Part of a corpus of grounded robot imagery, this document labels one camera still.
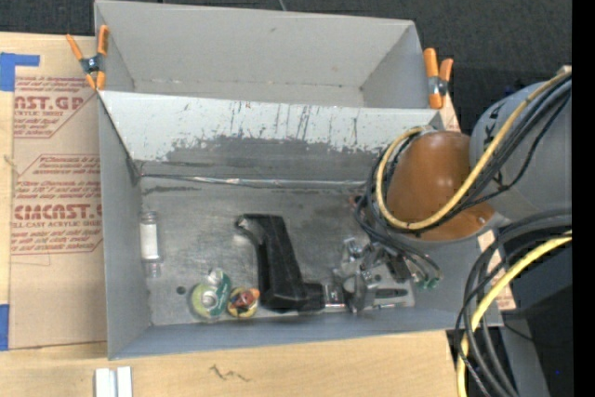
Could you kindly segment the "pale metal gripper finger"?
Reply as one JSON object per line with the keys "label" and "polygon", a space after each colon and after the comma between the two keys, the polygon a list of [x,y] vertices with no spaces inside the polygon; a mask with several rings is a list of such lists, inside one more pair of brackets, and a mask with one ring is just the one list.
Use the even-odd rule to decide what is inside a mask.
{"label": "pale metal gripper finger", "polygon": [[336,267],[333,276],[343,289],[366,289],[368,270],[361,264],[348,263],[347,267]]}
{"label": "pale metal gripper finger", "polygon": [[349,312],[358,313],[353,292],[346,290],[343,285],[324,284],[324,307],[326,313]]}

